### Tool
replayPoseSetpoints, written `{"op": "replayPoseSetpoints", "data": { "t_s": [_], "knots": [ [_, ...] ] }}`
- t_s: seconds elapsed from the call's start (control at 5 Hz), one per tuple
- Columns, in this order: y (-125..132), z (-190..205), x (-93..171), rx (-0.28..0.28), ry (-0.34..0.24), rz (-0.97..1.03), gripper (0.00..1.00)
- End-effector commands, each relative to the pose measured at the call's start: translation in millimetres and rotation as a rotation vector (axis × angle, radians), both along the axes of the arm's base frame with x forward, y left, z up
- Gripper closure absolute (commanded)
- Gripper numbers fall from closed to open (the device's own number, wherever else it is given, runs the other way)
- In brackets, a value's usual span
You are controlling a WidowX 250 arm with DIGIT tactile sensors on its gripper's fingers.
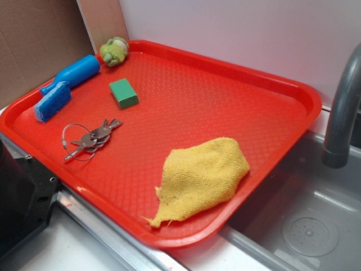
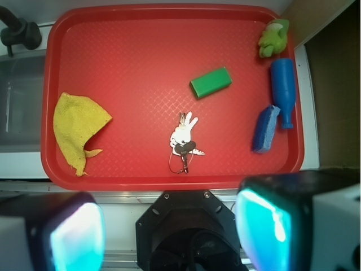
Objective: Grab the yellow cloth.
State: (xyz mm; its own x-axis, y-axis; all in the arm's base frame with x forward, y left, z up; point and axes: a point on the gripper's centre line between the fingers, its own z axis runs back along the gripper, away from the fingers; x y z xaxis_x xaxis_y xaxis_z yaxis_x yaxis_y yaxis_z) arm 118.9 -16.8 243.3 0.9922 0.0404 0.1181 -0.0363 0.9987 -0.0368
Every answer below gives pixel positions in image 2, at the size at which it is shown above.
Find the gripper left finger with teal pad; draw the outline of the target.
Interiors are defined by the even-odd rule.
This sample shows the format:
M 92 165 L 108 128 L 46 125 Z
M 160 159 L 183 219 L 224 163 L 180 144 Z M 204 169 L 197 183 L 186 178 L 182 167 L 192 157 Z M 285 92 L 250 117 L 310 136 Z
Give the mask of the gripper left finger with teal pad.
M 1 197 L 1 270 L 101 270 L 103 211 L 86 192 Z

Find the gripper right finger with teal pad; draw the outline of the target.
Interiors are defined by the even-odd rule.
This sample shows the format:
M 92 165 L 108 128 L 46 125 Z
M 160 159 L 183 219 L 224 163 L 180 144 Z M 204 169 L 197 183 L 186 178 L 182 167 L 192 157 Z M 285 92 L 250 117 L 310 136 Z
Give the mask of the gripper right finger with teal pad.
M 256 270 L 359 270 L 360 172 L 247 177 L 235 223 Z

